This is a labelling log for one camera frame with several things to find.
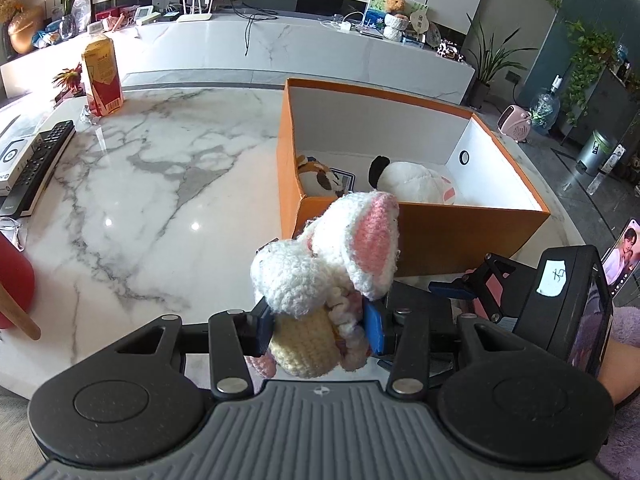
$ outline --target bunny head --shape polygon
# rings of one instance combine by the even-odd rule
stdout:
[[[324,305],[332,288],[328,266],[299,240],[263,247],[251,264],[251,279],[273,313],[295,318]]]
[[[396,272],[398,213],[390,193],[350,193],[307,225],[299,240],[327,264],[335,285],[376,300]]]

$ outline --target teal wall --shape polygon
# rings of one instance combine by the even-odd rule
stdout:
[[[613,32],[629,49],[632,68],[640,70],[640,0],[564,0],[562,14],[570,21],[580,19]],[[527,106],[539,88],[551,86],[556,74],[564,74],[569,67],[573,52],[566,27],[556,18],[518,102]]]

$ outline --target trash can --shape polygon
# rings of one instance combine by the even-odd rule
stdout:
[[[575,169],[580,173],[586,173],[596,176],[598,170],[607,160],[607,157],[613,151],[613,144],[601,134],[598,130],[594,130],[584,148],[578,155],[578,161]]]

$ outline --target white crocheted pot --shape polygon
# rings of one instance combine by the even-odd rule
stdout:
[[[382,31],[382,35],[391,41],[402,41],[402,30],[397,30],[393,27],[385,27]]]
[[[394,28],[395,30],[406,30],[409,26],[409,20],[405,16],[394,16],[387,14],[385,16],[385,25],[387,27]]]

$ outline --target black remote control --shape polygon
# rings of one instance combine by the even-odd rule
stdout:
[[[74,131],[74,122],[64,121],[56,124],[52,130],[40,134],[42,143],[33,152],[4,199],[0,216],[20,218],[23,211],[30,209],[34,199],[37,199],[42,187],[46,185],[46,178],[52,175],[52,170]]]

